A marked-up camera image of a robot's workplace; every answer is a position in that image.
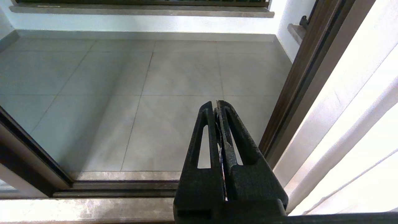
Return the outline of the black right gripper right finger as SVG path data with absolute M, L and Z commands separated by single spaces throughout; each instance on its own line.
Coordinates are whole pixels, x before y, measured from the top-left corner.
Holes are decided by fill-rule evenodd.
M 226 196 L 258 215 L 286 215 L 289 198 L 235 108 L 216 108 Z

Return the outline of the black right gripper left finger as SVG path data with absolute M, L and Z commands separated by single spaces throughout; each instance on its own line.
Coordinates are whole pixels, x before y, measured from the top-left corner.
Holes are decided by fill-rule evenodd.
M 224 180 L 212 102 L 198 112 L 173 202 L 176 223 L 215 223 L 223 216 Z M 198 168 L 204 127 L 208 127 L 210 168 Z

